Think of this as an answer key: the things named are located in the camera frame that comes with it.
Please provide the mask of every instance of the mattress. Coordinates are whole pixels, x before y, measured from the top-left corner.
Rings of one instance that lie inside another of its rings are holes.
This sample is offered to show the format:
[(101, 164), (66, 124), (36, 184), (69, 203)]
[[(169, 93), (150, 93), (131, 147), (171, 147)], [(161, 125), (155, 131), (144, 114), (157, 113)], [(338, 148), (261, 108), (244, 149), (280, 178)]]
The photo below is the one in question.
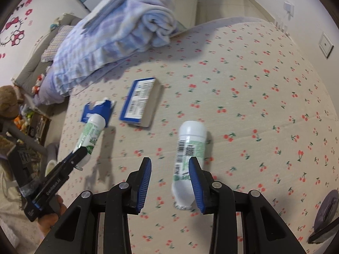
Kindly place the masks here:
[[(152, 125), (119, 121), (133, 80), (152, 76), (164, 86)], [(69, 205), (83, 190), (109, 190), (150, 157), (145, 207), (129, 216), (133, 253), (209, 251), (212, 216), (173, 207), (178, 129), (186, 120), (208, 130), (203, 167), (215, 180), (240, 192), (257, 189), (306, 252), (321, 247), (307, 238), (322, 201), (338, 188), (338, 117), (316, 70), (272, 24), (230, 18), (199, 25), (79, 86), (70, 98), (59, 160), (82, 132), (83, 106), (104, 97), (117, 101), (109, 127), (84, 171), (74, 171), (60, 194)], [(237, 220), (242, 253), (240, 215)]]

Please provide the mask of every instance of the folded blanket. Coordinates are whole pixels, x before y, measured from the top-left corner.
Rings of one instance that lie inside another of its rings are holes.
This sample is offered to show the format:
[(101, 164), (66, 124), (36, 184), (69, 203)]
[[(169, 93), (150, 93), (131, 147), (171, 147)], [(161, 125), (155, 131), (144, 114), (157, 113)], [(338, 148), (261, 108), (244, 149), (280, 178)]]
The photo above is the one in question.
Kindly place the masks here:
[(125, 0), (102, 0), (95, 9), (86, 16), (86, 23), (83, 25), (83, 33), (91, 33), (104, 18), (121, 5)]
[(91, 32), (80, 21), (61, 44), (53, 62), (53, 84), (60, 95), (101, 67), (133, 52), (170, 42), (177, 22), (175, 0), (126, 0)]

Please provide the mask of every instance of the pillow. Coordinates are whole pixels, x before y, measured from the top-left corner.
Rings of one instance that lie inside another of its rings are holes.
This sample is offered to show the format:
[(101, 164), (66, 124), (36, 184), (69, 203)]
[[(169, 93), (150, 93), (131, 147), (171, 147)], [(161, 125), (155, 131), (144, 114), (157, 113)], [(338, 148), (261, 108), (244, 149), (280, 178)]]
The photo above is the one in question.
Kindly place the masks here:
[(67, 35), (71, 32), (74, 26), (62, 26), (57, 35), (54, 37), (48, 48), (43, 52), (41, 56), (41, 62), (46, 63), (48, 61), (53, 61), (61, 43), (65, 40)]

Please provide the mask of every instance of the light switch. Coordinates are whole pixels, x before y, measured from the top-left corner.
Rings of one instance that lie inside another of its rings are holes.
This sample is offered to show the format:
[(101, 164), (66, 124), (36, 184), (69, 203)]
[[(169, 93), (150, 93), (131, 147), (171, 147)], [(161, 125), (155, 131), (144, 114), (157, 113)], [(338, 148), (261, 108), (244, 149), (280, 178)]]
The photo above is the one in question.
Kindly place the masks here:
[(328, 36), (323, 32), (319, 41), (319, 47), (322, 50), (323, 54), (325, 55), (326, 58), (329, 57), (333, 50), (333, 44), (328, 38)]
[(284, 2), (284, 10), (286, 10), (292, 17), (294, 16), (294, 5), (290, 2)]

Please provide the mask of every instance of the white bottle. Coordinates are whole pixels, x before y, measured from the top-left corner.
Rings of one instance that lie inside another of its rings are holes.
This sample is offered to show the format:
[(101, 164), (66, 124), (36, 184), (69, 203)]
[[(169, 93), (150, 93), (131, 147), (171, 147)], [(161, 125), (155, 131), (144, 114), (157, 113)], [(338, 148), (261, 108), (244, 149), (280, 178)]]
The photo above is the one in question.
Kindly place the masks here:
[(100, 114), (92, 114), (88, 119), (82, 134), (73, 150), (73, 153), (78, 150), (81, 146), (87, 148), (87, 155), (84, 157), (75, 168), (82, 171), (82, 167), (89, 162), (90, 156), (94, 149), (95, 144), (101, 134), (101, 131), (105, 128), (106, 121)]
[(204, 164), (207, 129), (201, 122), (186, 121), (179, 129), (177, 156), (172, 180), (174, 207), (190, 210), (194, 202), (194, 192), (189, 177), (189, 159), (196, 156), (201, 168)]

